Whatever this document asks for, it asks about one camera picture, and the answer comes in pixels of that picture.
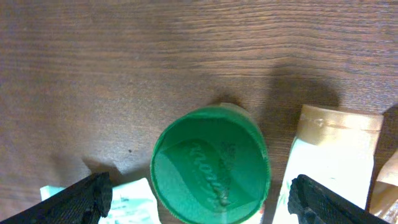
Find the round green cap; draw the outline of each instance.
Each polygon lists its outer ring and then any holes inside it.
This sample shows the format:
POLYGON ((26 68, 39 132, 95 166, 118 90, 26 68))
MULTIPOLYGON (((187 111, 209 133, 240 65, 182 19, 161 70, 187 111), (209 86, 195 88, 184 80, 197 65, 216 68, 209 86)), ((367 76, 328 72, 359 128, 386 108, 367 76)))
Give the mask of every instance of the round green cap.
POLYGON ((150 172, 155 191, 186 223, 240 223, 261 207, 271 182, 264 138, 229 103, 193 111, 160 136, 150 172))

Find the white container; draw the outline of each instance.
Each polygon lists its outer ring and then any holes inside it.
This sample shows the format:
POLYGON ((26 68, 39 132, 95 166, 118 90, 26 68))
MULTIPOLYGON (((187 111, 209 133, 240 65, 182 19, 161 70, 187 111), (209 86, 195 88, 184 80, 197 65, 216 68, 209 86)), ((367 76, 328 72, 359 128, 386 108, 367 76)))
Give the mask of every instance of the white container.
POLYGON ((299 174, 365 209, 382 121, 379 114, 303 105, 272 223, 299 223, 287 210, 299 174))

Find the wooden surface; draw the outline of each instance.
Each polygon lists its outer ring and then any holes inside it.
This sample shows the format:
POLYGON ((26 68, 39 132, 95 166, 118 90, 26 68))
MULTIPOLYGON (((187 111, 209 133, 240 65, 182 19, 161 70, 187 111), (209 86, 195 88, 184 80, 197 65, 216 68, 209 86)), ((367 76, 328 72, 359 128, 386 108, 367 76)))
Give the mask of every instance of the wooden surface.
MULTIPOLYGON (((216 101, 246 108, 266 137, 264 223, 303 103, 386 113, 375 174, 397 148, 394 1, 7 2, 0 220, 40 202, 40 187, 91 171, 111 169, 116 182, 149 178, 160 133, 216 101)), ((159 215, 179 223, 161 205, 159 215)))

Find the black object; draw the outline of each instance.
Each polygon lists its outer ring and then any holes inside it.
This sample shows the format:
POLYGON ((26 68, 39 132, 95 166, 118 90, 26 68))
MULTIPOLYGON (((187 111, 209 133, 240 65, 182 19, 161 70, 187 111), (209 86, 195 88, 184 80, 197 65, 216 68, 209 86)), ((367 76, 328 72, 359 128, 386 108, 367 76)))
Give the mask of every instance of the black object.
POLYGON ((302 174, 292 181, 287 206, 300 224, 388 224, 302 174))
POLYGON ((92 174, 0 224, 97 224, 107 217, 112 201, 109 173, 92 174))

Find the wooden table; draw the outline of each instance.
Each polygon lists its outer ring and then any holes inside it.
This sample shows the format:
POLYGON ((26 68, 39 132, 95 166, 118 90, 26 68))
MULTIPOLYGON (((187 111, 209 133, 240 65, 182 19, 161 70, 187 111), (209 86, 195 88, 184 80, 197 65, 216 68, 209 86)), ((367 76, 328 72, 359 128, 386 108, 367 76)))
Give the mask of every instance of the wooden table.
POLYGON ((160 133, 216 101, 266 137, 264 223, 302 104, 384 113, 375 175, 397 149, 394 1, 18 2, 0 6, 0 220, 90 172, 149 178, 160 133))

